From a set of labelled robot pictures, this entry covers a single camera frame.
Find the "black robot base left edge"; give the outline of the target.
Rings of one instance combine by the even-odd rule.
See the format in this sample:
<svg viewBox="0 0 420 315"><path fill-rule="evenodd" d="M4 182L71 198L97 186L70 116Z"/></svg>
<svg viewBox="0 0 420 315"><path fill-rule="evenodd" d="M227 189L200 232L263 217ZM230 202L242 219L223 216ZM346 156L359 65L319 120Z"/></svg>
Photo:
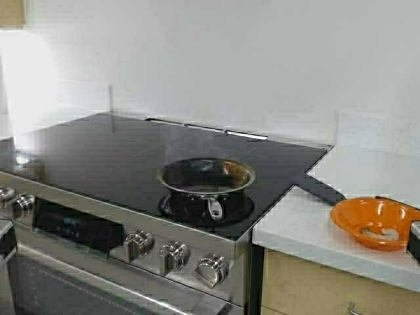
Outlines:
<svg viewBox="0 0 420 315"><path fill-rule="evenodd" d="M1 258L9 259L17 250L14 224L11 220L1 219Z"/></svg>

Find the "black robot base right edge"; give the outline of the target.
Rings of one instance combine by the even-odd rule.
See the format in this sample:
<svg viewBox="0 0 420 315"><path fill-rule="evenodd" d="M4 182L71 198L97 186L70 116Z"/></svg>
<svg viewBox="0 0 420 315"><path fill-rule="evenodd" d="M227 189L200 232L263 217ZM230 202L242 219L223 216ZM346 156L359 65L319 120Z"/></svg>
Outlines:
<svg viewBox="0 0 420 315"><path fill-rule="evenodd" d="M409 230L407 252L417 262L420 263L420 222L413 221Z"/></svg>

